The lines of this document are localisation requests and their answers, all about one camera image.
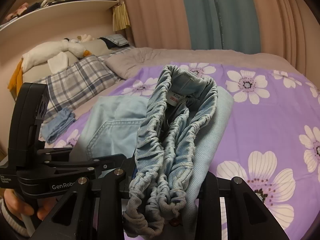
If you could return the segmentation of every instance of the wall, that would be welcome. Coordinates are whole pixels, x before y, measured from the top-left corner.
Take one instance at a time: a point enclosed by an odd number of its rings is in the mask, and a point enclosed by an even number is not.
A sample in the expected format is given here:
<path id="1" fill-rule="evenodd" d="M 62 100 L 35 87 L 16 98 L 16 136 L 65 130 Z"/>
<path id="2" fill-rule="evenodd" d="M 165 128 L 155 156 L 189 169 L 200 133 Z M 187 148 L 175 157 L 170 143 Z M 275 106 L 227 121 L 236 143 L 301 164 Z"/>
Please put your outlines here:
<path id="1" fill-rule="evenodd" d="M 0 149 L 7 153 L 9 128 L 14 108 L 14 100 L 7 89 L 9 79 L 15 70 L 21 55 L 34 46 L 46 41 L 60 41 L 63 38 L 76 38 L 81 34 L 90 34 L 98 38 L 113 34 L 112 10 L 106 12 L 88 12 L 70 14 L 41 25 L 21 30 L 14 39 L 0 46 Z"/>

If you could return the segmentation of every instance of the purple blanket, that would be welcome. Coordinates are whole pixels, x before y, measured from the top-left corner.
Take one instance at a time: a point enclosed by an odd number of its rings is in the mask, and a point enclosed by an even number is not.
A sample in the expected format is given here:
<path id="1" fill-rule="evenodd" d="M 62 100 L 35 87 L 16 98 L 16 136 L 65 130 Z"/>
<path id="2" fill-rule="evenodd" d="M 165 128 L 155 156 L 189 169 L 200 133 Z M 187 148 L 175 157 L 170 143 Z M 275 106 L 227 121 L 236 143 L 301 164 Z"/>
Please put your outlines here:
<path id="1" fill-rule="evenodd" d="M 300 240 L 320 210 L 320 91 L 294 73 L 173 64 L 200 77 L 213 77 L 234 97 L 210 171 L 226 179 L 245 179 L 289 238 Z M 161 70 L 162 66 L 143 68 L 110 95 L 149 97 Z M 82 115 L 60 140 L 65 144 L 76 140 L 88 116 Z M 227 239 L 225 212 L 222 223 Z"/>

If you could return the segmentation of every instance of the clothing label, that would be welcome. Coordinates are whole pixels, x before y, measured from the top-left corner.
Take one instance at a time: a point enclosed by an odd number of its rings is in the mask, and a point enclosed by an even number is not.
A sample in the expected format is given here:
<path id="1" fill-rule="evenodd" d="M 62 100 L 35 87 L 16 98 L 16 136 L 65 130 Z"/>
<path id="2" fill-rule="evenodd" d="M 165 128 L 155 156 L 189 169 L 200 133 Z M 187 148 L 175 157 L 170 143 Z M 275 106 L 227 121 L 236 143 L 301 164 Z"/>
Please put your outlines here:
<path id="1" fill-rule="evenodd" d="M 185 96 L 176 92 L 168 91 L 167 103 L 172 106 L 176 106 Z"/>

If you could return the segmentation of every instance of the metal screw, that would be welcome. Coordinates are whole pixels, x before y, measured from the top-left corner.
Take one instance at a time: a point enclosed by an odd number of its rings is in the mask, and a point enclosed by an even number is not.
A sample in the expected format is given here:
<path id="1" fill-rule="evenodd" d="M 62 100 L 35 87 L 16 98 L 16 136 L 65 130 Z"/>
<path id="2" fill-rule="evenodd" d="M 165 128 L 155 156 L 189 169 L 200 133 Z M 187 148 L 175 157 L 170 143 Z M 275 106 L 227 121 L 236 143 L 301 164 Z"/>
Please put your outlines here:
<path id="1" fill-rule="evenodd" d="M 78 183 L 79 184 L 84 184 L 86 182 L 87 182 L 87 178 L 85 178 L 85 177 L 82 177 L 82 178 L 78 179 Z"/>
<path id="2" fill-rule="evenodd" d="M 123 173 L 123 169 L 115 169 L 113 172 L 116 175 L 121 175 Z"/>
<path id="3" fill-rule="evenodd" d="M 236 184 L 242 183 L 242 179 L 240 177 L 235 177 L 233 180 L 235 181 Z"/>

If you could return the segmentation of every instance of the striped sleeve cuff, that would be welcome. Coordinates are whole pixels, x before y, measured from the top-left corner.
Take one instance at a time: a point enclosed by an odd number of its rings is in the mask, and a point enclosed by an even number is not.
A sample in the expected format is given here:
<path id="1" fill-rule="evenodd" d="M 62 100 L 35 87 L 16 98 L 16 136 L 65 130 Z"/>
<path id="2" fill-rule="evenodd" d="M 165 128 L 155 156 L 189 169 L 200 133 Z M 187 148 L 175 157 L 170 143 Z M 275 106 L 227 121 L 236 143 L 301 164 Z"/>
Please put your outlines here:
<path id="1" fill-rule="evenodd" d="M 10 211 L 8 210 L 4 199 L 0 199 L 0 212 L 2 213 L 4 219 L 8 222 L 8 224 L 20 235 L 24 237 L 29 237 L 27 233 L 27 229 L 23 226 L 22 221 L 17 221 L 18 218 L 14 217 Z"/>

